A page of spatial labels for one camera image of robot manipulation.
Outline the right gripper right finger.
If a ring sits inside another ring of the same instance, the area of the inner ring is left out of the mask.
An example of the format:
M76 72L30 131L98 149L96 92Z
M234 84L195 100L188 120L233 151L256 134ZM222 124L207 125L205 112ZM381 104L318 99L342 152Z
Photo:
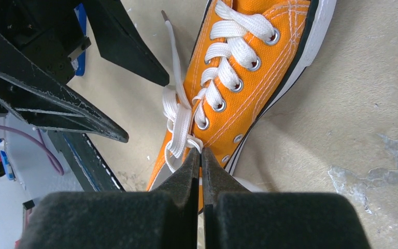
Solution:
M207 248L369 248L351 203L326 192L251 192L202 150Z

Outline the orange canvas sneaker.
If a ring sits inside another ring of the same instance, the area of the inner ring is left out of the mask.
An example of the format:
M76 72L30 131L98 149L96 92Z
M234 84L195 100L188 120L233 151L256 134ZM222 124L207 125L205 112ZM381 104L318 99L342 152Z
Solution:
M220 61L219 58L214 58L209 64L204 62L208 47L225 41L224 38L210 39L212 26L221 20L215 13L216 2L207 3L187 72L183 74L180 69L188 101L192 101L202 88L202 72L217 66ZM245 15L263 15L280 33L279 41L275 45L267 45L251 33L243 37L260 58L260 68L251 72L230 57L230 66L244 84L242 90L232 92L216 78L215 83L227 104L226 109L218 113L205 102L203 109L210 121L210 127L201 130L195 122L190 126L191 135L203 142L203 149L209 148L219 166L233 174L253 126L295 84L318 54L332 20L336 1L223 2ZM164 159L164 147L171 138L172 135L167 129L147 186L148 190L157 188L173 174ZM180 159L171 158L176 170L180 168L191 149L196 148L186 148Z

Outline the white shoelace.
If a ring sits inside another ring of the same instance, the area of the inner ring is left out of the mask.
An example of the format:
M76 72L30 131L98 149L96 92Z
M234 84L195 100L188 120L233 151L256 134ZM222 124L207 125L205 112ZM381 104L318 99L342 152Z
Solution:
M205 69L201 75L201 90L188 101L182 85L180 61L176 48L173 27L166 14L163 15L169 31L175 73L175 88L165 87L162 95L163 114L167 118L167 129L172 138L164 147L165 164L174 173L176 168L171 158L180 159L186 148L202 151L203 142L191 135L190 126L195 122L199 129L206 130L210 121L205 115L203 104L207 102L215 112L223 112L227 104L220 94L215 79L232 92L240 92L244 86L230 66L233 57L245 69L254 72L261 66L261 60L255 51L244 41L247 33L253 34L267 45L275 45L280 38L279 31L261 14L245 15L230 8L223 1L217 1L215 13L221 18L211 28L210 39L224 38L223 43L210 45L205 53L206 64L219 58L219 64Z

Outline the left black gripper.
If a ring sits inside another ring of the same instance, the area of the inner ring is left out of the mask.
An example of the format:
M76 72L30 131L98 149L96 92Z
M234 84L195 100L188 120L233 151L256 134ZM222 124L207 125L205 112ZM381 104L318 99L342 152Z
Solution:
M94 133L119 142L128 133L66 84L83 37L80 1L0 1L0 116L44 130ZM169 74L121 1L82 1L102 58L159 86Z

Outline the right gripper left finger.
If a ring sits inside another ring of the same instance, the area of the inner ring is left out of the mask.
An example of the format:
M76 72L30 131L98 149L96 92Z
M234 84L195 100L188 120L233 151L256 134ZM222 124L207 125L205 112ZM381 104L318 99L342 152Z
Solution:
M200 153L149 192L54 192L19 248L196 248Z

